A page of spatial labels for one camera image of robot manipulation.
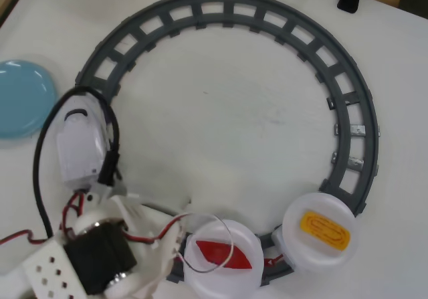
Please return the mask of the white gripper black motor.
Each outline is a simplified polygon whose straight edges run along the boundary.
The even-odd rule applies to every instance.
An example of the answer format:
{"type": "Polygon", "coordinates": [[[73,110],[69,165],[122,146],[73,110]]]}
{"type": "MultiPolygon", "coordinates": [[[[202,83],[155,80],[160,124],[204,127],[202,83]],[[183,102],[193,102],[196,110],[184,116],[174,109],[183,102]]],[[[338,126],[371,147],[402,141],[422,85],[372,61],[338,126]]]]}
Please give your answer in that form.
{"type": "Polygon", "coordinates": [[[64,250],[87,295],[103,293],[114,277],[137,265],[141,287],[137,294],[154,294],[158,284],[171,272],[184,231],[172,225],[165,236],[152,245],[138,246],[136,258],[122,232],[128,227],[150,227],[150,221],[138,199],[115,195],[110,212],[92,210],[81,215],[75,225],[75,237],[64,250]]]}

